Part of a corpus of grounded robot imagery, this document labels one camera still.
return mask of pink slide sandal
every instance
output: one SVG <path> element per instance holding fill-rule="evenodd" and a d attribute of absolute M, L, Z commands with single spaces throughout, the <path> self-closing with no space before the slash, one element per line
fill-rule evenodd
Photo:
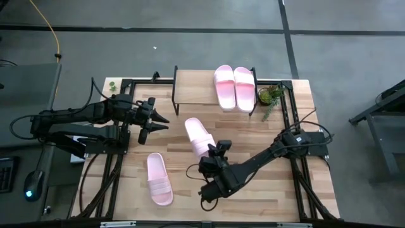
<path fill-rule="evenodd" d="M 201 157 L 208 156 L 208 144 L 215 146 L 213 136 L 208 134 L 197 118 L 189 118 L 184 125 L 192 144 L 192 150 L 198 157 L 198 161 L 200 161 Z"/>
<path fill-rule="evenodd" d="M 215 70 L 214 84 L 218 102 L 223 111 L 235 108 L 235 77 L 232 68 L 222 65 Z"/>
<path fill-rule="evenodd" d="M 152 200 L 160 206 L 173 202 L 173 191 L 167 176 L 165 162 L 159 153 L 147 157 L 147 182 Z"/>
<path fill-rule="evenodd" d="M 244 67 L 236 68 L 234 75 L 237 106 L 240 111 L 251 112 L 254 106 L 255 93 L 253 75 Z"/>

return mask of computer mouse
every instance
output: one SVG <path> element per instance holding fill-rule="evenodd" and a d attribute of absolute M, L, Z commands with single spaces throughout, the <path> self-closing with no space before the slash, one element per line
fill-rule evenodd
<path fill-rule="evenodd" d="M 24 197 L 27 201 L 37 201 L 42 194 L 44 173 L 41 170 L 34 170 L 27 175 L 24 182 Z"/>

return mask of concrete floor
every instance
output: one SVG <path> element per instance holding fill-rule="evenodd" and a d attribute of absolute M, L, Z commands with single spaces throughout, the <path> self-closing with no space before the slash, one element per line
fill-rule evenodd
<path fill-rule="evenodd" d="M 60 0 L 37 6 L 53 25 L 216 29 L 282 29 L 277 0 Z M 401 0 L 285 0 L 290 29 L 405 30 Z M 14 0 L 0 23 L 43 25 L 28 1 Z M 50 32 L 0 31 L 0 58 L 20 65 L 52 63 Z M 58 32 L 63 67 L 55 108 L 80 106 L 90 78 L 171 77 L 173 66 L 256 67 L 259 78 L 291 79 L 284 35 Z M 405 224 L 405 187 L 371 186 L 385 171 L 365 123 L 350 117 L 404 78 L 405 37 L 293 35 L 300 79 L 309 79 L 321 124 L 335 134 L 330 166 L 341 217 L 370 224 Z"/>

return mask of keyboard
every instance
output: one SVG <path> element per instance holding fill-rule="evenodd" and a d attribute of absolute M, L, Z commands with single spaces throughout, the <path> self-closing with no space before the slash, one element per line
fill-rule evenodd
<path fill-rule="evenodd" d="M 13 190 L 14 176 L 17 170 L 18 157 L 0 158 L 0 193 Z"/>

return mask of wooden table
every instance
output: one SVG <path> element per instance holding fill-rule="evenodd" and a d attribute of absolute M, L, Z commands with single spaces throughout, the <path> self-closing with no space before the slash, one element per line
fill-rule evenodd
<path fill-rule="evenodd" d="M 110 96 L 112 92 L 109 91 L 108 84 L 113 81 L 119 88 L 121 80 L 122 78 L 107 78 L 103 93 Z M 298 113 L 302 118 L 315 107 L 309 81 L 293 80 L 292 83 Z M 170 129 L 149 134 L 146 145 L 140 145 L 137 143 L 139 127 L 130 127 L 131 142 L 121 170 L 114 220 L 298 221 L 290 161 L 285 158 L 265 165 L 247 186 L 227 199 L 220 199 L 212 212 L 204 212 L 200 208 L 200 196 L 197 192 L 205 182 L 185 176 L 185 169 L 197 163 L 185 131 L 186 119 L 200 119 L 215 141 L 232 140 L 232 147 L 227 152 L 229 162 L 242 163 L 267 148 L 284 128 L 281 107 L 276 106 L 266 122 L 261 121 L 265 111 L 265 107 L 261 106 L 249 117 L 237 109 L 224 113 L 215 104 L 182 104 L 180 114 L 176 116 L 171 103 L 171 89 L 171 85 L 137 85 L 135 88 L 134 100 L 145 100 L 150 96 L 156 98 L 155 107 L 170 120 Z M 318 121 L 315 113 L 308 120 Z M 301 126 L 308 131 L 318 130 L 313 125 Z M 165 160 L 174 193 L 170 206 L 155 205 L 149 195 L 146 158 L 153 152 L 161 153 Z M 106 156 L 100 155 L 89 170 L 83 190 L 85 206 L 100 188 L 105 160 Z M 308 166 L 315 193 L 330 212 L 338 217 L 339 211 L 327 165 L 320 158 L 308 157 Z M 202 177 L 197 167 L 191 168 L 189 175 Z M 309 215 L 308 199 L 303 189 L 302 192 L 306 213 Z M 109 199 L 109 192 L 106 195 L 106 199 Z M 104 202 L 104 212 L 107 205 L 108 200 Z M 78 212 L 77 195 L 72 215 Z"/>

